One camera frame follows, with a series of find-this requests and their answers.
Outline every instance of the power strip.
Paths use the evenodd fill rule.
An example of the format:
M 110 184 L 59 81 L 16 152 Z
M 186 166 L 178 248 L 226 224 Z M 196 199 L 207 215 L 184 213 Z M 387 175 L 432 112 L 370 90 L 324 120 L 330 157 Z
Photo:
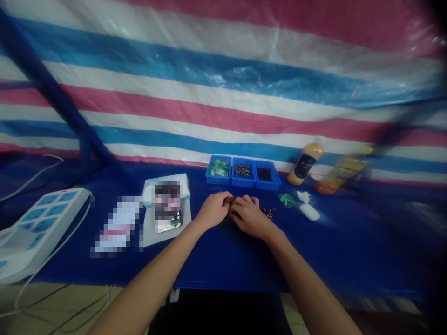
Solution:
M 14 283 L 39 269 L 89 196 L 85 188 L 48 193 L 1 231 L 0 284 Z

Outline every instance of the blue metal frame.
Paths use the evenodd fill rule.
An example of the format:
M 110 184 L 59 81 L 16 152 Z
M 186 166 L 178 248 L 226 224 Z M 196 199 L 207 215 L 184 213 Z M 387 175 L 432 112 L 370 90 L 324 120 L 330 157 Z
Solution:
M 88 180 L 91 171 L 91 153 L 110 165 L 127 186 L 133 186 L 131 177 L 124 172 L 118 161 L 113 157 L 98 135 L 85 121 L 81 113 L 71 101 L 70 97 L 62 90 L 51 73 L 43 65 L 37 54 L 30 47 L 10 17 L 0 8 L 0 44 L 8 53 L 11 60 L 30 80 L 21 82 L 8 82 L 0 85 L 2 89 L 36 88 L 40 94 L 50 103 L 55 111 L 62 117 L 68 126 L 78 135 L 82 165 L 82 179 Z

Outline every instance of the blue power socket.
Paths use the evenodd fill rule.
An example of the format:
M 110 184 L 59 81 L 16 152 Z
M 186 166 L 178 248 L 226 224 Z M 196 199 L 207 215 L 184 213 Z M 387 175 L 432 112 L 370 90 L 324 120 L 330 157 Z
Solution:
M 19 225 L 20 228 L 25 229 L 25 230 L 30 230 L 30 228 L 35 224 L 35 222 L 30 222 L 30 223 L 24 223 Z
M 45 234 L 39 234 L 37 235 L 36 239 L 31 243 L 31 245 L 28 247 L 28 250 L 34 249 L 36 245 L 41 241 Z
M 50 203 L 53 203 L 58 196 L 58 194 L 46 196 L 36 206 L 49 205 Z
M 45 230 L 50 229 L 50 227 L 55 223 L 57 218 L 51 218 L 40 221 L 36 227 L 32 230 L 34 233 L 39 233 Z
M 62 213 L 64 211 L 65 207 L 67 207 L 67 205 L 68 204 L 63 204 L 63 205 L 57 205 L 57 206 L 51 207 L 50 210 L 48 211 L 47 215 L 45 215 L 45 217 Z
M 75 197 L 76 193 L 78 192 L 65 193 L 62 195 L 58 202 L 72 200 Z
M 47 210 L 47 207 L 45 207 L 45 208 L 41 208 L 41 209 L 35 209 L 34 211 L 29 212 L 28 215 L 25 216 L 25 217 L 22 219 L 22 222 L 23 222 L 23 221 L 30 221 L 30 220 L 38 219 L 38 218 L 40 218 L 40 217 L 42 216 L 42 214 L 43 214 L 46 210 Z

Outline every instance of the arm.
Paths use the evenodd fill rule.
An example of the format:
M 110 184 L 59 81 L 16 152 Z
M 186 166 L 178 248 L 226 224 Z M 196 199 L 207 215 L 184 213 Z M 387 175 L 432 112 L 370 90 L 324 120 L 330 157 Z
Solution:
M 195 220 L 159 253 L 113 300 L 88 335 L 143 334 L 154 319 L 198 239 L 228 213 L 233 196 L 208 197 Z
M 265 241 L 270 248 L 312 335 L 361 334 L 320 277 L 290 244 L 284 232 L 260 211 L 258 198 L 247 195 L 236 198 L 230 209 L 230 217 L 242 231 Z

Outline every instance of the forearm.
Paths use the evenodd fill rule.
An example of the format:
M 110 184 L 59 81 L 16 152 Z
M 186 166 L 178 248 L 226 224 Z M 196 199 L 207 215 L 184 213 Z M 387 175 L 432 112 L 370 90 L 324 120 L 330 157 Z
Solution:
M 191 222 L 117 296 L 88 334 L 143 334 L 202 234 L 200 225 Z
M 276 228 L 265 241 L 312 335 L 361 334 L 345 309 L 281 230 Z

